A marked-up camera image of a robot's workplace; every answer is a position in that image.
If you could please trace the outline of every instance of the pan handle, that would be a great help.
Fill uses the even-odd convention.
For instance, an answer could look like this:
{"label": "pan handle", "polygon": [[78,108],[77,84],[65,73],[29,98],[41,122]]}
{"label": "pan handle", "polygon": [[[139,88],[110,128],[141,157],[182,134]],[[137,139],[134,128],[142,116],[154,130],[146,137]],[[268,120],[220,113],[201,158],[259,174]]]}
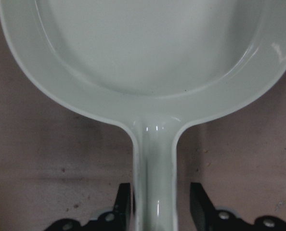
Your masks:
{"label": "pan handle", "polygon": [[177,231],[176,136],[172,118],[133,123],[136,231]]}

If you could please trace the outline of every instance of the white ceramic dish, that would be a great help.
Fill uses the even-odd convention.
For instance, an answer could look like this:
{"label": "white ceramic dish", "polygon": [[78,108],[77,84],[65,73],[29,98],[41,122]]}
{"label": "white ceramic dish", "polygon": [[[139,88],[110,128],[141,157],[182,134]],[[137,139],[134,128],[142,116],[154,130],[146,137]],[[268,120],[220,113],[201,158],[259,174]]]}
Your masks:
{"label": "white ceramic dish", "polygon": [[137,231],[176,231],[176,144],[286,70],[286,0],[0,0],[10,49],[61,105],[133,141]]}

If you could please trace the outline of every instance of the glossy white surface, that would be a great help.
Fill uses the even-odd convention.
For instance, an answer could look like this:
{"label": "glossy white surface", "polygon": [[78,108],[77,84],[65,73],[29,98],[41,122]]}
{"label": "glossy white surface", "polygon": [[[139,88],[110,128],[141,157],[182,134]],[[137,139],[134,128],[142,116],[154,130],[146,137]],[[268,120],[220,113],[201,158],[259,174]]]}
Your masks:
{"label": "glossy white surface", "polygon": [[0,15],[36,86],[131,136],[138,230],[176,230],[180,134],[252,102],[286,69],[286,1],[0,0]]}

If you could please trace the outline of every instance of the black bracket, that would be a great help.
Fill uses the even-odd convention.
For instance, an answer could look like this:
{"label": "black bracket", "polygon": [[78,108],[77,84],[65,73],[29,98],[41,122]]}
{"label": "black bracket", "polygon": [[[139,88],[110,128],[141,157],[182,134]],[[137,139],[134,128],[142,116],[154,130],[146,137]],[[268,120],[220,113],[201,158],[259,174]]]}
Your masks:
{"label": "black bracket", "polygon": [[90,220],[81,226],[77,220],[62,219],[45,231],[127,231],[130,219],[130,184],[119,185],[112,211],[101,214],[97,220]]}
{"label": "black bracket", "polygon": [[191,183],[190,211],[197,231],[286,231],[286,222],[263,216],[248,224],[226,210],[216,210],[200,183]]}

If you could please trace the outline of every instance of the metal bolt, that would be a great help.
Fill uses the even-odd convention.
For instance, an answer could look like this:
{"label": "metal bolt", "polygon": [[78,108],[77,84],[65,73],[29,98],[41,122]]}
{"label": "metal bolt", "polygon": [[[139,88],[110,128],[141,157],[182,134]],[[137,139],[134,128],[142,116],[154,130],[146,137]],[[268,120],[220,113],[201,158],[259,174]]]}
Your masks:
{"label": "metal bolt", "polygon": [[265,219],[263,221],[263,224],[266,226],[266,227],[269,227],[269,228],[273,228],[275,227],[275,223],[273,220],[270,220],[270,219]]}
{"label": "metal bolt", "polygon": [[74,227],[74,225],[72,224],[72,222],[68,222],[62,227],[62,230],[68,231],[68,230],[71,230],[73,227]]}
{"label": "metal bolt", "polygon": [[225,211],[221,211],[218,215],[222,220],[228,220],[230,218],[230,214]]}
{"label": "metal bolt", "polygon": [[115,219],[115,216],[113,213],[109,213],[108,215],[105,216],[104,219],[106,222],[110,222],[110,221],[113,221]]}

